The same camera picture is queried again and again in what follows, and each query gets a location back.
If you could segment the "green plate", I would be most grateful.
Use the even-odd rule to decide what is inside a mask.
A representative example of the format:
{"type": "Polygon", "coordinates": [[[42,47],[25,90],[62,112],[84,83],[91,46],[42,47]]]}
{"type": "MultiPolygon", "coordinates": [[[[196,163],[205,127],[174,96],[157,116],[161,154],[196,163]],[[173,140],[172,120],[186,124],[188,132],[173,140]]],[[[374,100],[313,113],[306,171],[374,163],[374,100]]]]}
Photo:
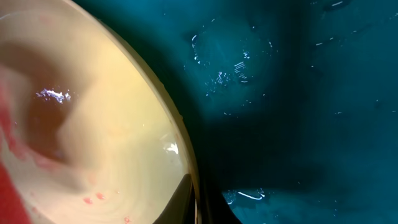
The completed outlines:
{"type": "Polygon", "coordinates": [[[72,1],[1,1],[1,222],[154,223],[198,172],[163,84],[72,1]]]}

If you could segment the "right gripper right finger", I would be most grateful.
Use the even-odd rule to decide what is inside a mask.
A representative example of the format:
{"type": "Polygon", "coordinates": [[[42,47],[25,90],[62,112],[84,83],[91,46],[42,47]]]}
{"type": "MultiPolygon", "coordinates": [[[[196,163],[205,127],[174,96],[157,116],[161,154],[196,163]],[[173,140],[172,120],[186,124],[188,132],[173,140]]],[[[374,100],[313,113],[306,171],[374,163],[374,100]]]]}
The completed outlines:
{"type": "Polygon", "coordinates": [[[221,190],[208,177],[200,179],[200,211],[201,222],[204,224],[241,224],[221,190]]]}

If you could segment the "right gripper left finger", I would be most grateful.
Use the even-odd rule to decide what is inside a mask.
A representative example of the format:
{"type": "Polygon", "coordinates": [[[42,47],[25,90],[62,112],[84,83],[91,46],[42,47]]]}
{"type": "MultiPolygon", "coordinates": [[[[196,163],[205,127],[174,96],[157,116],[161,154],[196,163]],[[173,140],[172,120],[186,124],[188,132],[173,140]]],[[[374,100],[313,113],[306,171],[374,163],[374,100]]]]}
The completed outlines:
{"type": "Polygon", "coordinates": [[[154,224],[195,224],[195,191],[190,174],[183,176],[154,224]]]}

